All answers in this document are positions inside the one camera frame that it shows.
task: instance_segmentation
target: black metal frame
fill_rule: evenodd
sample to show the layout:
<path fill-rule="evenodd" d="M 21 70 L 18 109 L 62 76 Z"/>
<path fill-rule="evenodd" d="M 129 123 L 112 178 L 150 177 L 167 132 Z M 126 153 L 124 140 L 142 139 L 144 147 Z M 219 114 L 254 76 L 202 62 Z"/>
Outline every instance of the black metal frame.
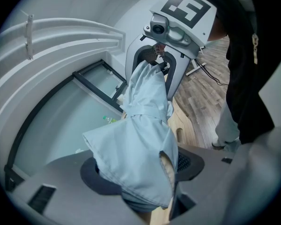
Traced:
<path fill-rule="evenodd" d="M 82 74 L 88 72 L 89 70 L 99 66 L 103 65 L 106 69 L 112 71 L 120 80 L 123 81 L 121 86 L 117 89 L 116 93 L 112 98 L 107 96 L 105 93 L 100 91 L 97 87 L 95 87 L 93 84 L 91 84 L 85 77 L 82 76 Z M 74 77 L 81 82 L 84 86 L 86 86 L 89 90 L 91 90 L 93 93 L 98 95 L 103 101 L 110 104 L 111 106 L 115 107 L 120 112 L 123 112 L 123 110 L 119 107 L 119 105 L 116 103 L 116 99 L 123 91 L 124 87 L 127 85 L 126 80 L 113 68 L 111 68 L 108 64 L 106 64 L 103 60 L 100 60 L 98 62 L 95 62 L 78 72 L 74 72 L 71 76 L 67 77 L 65 80 L 63 80 L 61 83 L 56 85 L 51 91 L 49 91 L 42 99 L 38 102 L 38 104 L 32 109 L 30 114 L 27 116 L 26 120 L 22 124 L 19 132 L 17 133 L 14 143 L 11 147 L 11 150 L 9 152 L 9 156 L 7 159 L 7 164 L 4 166 L 4 172 L 5 172 L 5 189 L 7 191 L 12 191 L 17 185 L 19 185 L 21 182 L 24 181 L 24 179 L 19 176 L 12 168 L 15 162 L 15 156 L 17 154 L 17 151 L 19 149 L 20 143 L 23 139 L 23 136 L 25 132 L 27 131 L 29 125 L 37 115 L 37 113 L 42 109 L 42 107 L 45 105 L 46 102 L 49 101 L 52 96 L 58 92 L 62 87 L 64 87 L 68 82 L 72 81 Z"/>
<path fill-rule="evenodd" d="M 117 76 L 122 82 L 121 86 L 117 89 L 116 93 L 113 95 L 112 98 L 110 98 L 108 95 L 106 95 L 104 92 L 102 92 L 100 89 L 98 89 L 95 85 L 93 85 L 89 80 L 87 80 L 83 74 L 90 71 L 91 69 L 102 65 L 107 70 L 110 70 L 113 72 L 115 76 Z M 97 96 L 99 96 L 104 102 L 108 103 L 109 105 L 113 106 L 115 109 L 119 110 L 121 113 L 123 112 L 123 109 L 120 108 L 119 104 L 117 104 L 117 98 L 127 85 L 126 80 L 112 67 L 110 67 L 104 60 L 100 60 L 98 62 L 95 62 L 78 72 L 73 72 L 73 77 L 76 78 L 79 82 L 81 82 L 85 87 L 87 87 L 89 90 L 91 90 L 93 93 L 95 93 Z"/>

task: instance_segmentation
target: black mesh grate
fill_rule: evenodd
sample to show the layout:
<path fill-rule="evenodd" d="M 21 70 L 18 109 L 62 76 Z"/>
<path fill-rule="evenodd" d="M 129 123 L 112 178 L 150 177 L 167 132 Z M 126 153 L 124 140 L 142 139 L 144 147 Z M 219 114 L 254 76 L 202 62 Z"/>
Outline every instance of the black mesh grate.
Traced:
<path fill-rule="evenodd" d="M 45 185 L 42 185 L 37 191 L 37 193 L 30 200 L 28 205 L 38 213 L 42 214 L 49 200 L 52 198 L 55 190 L 56 188 L 54 187 L 47 187 Z"/>
<path fill-rule="evenodd" d="M 188 168 L 191 165 L 191 160 L 189 157 L 179 153 L 178 156 L 178 172 Z"/>

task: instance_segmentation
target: wooden floor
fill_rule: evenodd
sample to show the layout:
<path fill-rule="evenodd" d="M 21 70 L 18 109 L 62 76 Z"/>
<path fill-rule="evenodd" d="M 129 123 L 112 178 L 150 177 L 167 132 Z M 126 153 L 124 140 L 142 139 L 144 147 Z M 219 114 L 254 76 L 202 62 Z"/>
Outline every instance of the wooden floor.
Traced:
<path fill-rule="evenodd" d="M 205 67 L 211 75 L 222 83 L 229 82 L 229 69 L 226 52 L 229 38 L 210 44 L 199 54 L 198 61 L 206 63 Z M 196 139 L 193 146 L 212 148 L 211 142 L 216 138 L 214 131 L 219 120 L 222 104 L 225 100 L 227 86 L 219 86 L 202 69 L 189 76 L 184 76 L 175 94 L 175 99 L 181 110 L 191 120 Z"/>

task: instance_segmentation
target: white plastic bracket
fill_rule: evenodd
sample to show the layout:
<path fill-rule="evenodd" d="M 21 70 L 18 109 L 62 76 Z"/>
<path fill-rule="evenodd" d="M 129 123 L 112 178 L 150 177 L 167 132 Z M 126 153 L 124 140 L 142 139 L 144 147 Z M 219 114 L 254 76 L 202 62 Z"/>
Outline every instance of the white plastic bracket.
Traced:
<path fill-rule="evenodd" d="M 33 15 L 28 16 L 28 20 L 25 24 L 25 33 L 24 37 L 26 38 L 26 49 L 27 56 L 29 60 L 33 59 L 33 50 L 32 50 L 32 23 L 33 23 Z"/>

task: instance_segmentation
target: white sneaker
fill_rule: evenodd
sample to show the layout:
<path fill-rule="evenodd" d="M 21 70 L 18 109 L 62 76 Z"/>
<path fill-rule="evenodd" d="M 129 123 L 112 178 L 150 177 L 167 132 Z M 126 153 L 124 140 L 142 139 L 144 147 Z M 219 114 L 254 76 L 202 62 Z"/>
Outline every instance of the white sneaker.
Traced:
<path fill-rule="evenodd" d="M 227 146 L 225 146 L 224 150 L 228 152 L 236 152 L 238 147 L 241 145 L 240 140 L 237 138 L 233 142 L 227 143 Z"/>
<path fill-rule="evenodd" d="M 211 142 L 211 145 L 216 148 L 223 148 L 227 144 L 225 142 L 221 142 L 218 138 L 216 138 Z"/>

